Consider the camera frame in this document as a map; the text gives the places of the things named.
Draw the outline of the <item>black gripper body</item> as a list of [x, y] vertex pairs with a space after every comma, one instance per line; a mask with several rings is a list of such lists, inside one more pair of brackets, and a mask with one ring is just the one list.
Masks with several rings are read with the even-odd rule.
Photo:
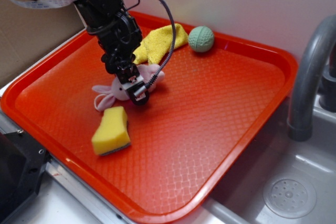
[[133, 52], [140, 46], [142, 32], [134, 17], [116, 14], [114, 20], [99, 28], [91, 28], [90, 34], [98, 39], [104, 51], [101, 61], [109, 74], [124, 73], [132, 68]]

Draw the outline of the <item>black gripper finger with tag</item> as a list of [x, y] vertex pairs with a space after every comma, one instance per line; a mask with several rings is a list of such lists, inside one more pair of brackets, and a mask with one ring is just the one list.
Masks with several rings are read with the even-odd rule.
[[132, 63], [126, 68], [119, 69], [116, 78], [122, 84], [133, 104], [145, 105], [148, 102], [149, 92], [135, 64]]

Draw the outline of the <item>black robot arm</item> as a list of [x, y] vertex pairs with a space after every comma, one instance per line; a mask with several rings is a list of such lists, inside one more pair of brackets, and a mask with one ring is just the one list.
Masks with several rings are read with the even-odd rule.
[[134, 51], [140, 46], [142, 33], [122, 0], [25, 0], [12, 1], [31, 9], [62, 8], [74, 4], [89, 35], [96, 36], [104, 51], [101, 60], [107, 73], [116, 76], [122, 89], [135, 105], [149, 100], [144, 78], [135, 65]]

